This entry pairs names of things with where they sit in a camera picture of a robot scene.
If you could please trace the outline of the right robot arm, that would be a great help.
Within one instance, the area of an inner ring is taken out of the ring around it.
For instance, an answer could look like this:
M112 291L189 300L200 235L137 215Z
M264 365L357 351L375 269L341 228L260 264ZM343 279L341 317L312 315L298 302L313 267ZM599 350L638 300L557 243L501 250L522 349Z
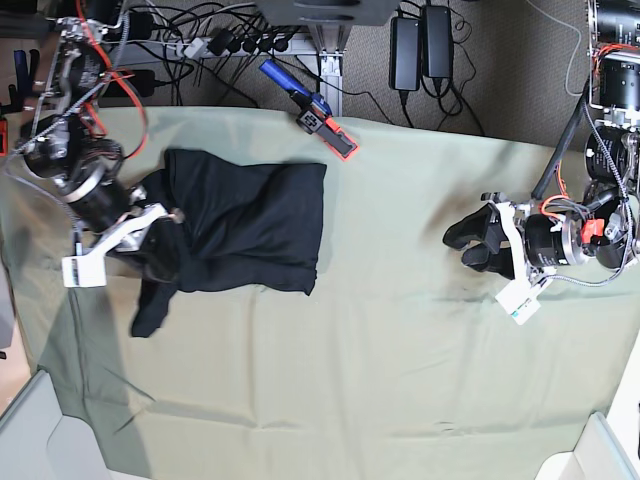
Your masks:
M101 46L110 34L121 45L128 40L130 20L121 13L115 21L108 12L77 11L56 19L40 15L8 15L1 20L3 36L22 34L58 36L49 72L42 87L29 85L33 103L20 129L19 141L2 171L21 158L31 180L21 182L39 193L39 181L49 180L48 196L71 222L73 252L61 261L63 283L68 288L100 287L106 283L106 259L118 258L143 278L170 283L178 273L178 253L170 224L179 216L149 199L142 185L127 188L119 181L129 160L123 147L107 136L96 107L100 94L116 84L136 108L137 94Z

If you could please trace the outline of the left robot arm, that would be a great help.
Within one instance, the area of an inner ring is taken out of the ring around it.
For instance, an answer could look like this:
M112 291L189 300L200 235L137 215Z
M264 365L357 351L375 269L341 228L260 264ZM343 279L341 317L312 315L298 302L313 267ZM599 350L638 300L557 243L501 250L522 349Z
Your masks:
M590 1L587 13L589 78L530 199L486 193L443 236L475 271L544 287L562 266L594 259L618 278L639 259L639 4ZM589 183L574 199L561 163L582 122Z

